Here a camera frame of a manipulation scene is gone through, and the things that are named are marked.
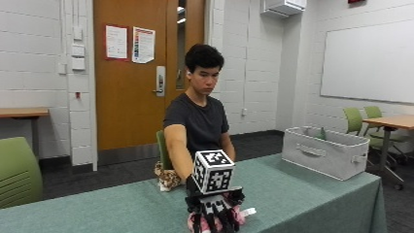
door handle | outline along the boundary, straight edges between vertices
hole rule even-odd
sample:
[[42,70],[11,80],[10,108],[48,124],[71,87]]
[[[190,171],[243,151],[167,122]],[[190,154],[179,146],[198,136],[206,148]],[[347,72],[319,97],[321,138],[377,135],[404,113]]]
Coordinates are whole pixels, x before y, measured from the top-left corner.
[[166,96],[166,66],[158,66],[156,89],[154,90],[158,97]]

air conditioner unit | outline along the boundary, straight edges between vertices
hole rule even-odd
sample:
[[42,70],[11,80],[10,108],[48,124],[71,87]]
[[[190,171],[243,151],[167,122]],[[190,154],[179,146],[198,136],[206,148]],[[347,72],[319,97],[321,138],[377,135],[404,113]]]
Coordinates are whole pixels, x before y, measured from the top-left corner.
[[307,0],[260,0],[260,13],[272,17],[289,17],[305,11]]

white cube with black markers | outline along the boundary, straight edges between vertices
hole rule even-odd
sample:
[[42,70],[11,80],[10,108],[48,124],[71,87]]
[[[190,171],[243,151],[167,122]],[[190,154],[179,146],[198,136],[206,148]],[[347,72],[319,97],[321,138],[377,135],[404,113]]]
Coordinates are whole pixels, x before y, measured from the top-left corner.
[[236,164],[223,150],[196,152],[194,179],[203,194],[229,190]]

black hair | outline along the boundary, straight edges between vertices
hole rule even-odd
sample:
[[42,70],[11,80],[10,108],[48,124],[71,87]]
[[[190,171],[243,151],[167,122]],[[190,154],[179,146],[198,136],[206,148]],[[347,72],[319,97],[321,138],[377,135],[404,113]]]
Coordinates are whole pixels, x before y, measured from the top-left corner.
[[186,54],[186,66],[192,73],[195,73],[198,66],[203,68],[215,68],[219,66],[221,70],[224,57],[215,47],[195,44]]

